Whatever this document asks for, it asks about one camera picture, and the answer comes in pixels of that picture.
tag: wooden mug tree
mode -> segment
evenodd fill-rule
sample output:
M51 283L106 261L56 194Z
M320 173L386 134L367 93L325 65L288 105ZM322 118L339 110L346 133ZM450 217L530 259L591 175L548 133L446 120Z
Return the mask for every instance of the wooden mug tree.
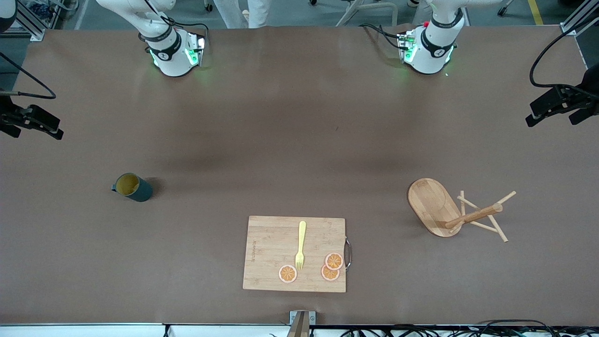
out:
M460 212L456 203L440 182L430 178L422 178L410 186L408 201L418 218L432 234L441 237L454 236L462 228L462 225L469 223L497 233L503 242L507 242L506 235L497 224L493 214L503 211L503 203L515 194L516 191L513 191L496 203L481 209L466 200L464 191L461 191L458 196L458 200L461 202ZM466 214L466 204L474 208L475 211ZM491 220L493 227L476 222L478 219L487 217Z

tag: yellow fork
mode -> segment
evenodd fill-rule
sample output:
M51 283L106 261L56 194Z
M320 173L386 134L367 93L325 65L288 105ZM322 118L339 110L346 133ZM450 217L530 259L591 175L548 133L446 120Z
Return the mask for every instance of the yellow fork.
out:
M305 237L305 221L299 222L299 243L298 253L295 255L295 268L301 270L304 266L304 237Z

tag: citrus slice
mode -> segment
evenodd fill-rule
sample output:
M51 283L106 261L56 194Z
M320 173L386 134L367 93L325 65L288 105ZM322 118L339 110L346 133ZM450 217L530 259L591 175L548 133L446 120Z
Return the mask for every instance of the citrus slice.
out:
M325 266L331 270L339 270L343 267L343 257L339 253L330 253L325 257Z
M324 266L322 266L320 274L322 275L322 278L327 281L335 281L339 278L339 275L341 275L341 271L328 269L325 264Z
M291 283L298 277L298 271L290 264L286 264L279 269L279 278L285 283Z

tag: teal mug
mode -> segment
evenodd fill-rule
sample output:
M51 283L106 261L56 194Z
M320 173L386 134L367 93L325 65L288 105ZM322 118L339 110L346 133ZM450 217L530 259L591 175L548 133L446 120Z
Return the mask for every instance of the teal mug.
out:
M118 194L135 201L146 201L152 196L152 186L135 173L125 173L112 186Z

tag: wooden cutting board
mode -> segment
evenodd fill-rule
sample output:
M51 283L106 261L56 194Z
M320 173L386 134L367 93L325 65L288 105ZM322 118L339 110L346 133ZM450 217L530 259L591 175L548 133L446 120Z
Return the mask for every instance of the wooden cutting board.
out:
M279 279L279 269L286 264L295 266L302 220L306 222L304 267L294 282L284 283ZM325 257L332 252L343 255L344 247L345 219L250 216L243 288L344 293L344 267L335 281L327 281L320 275Z

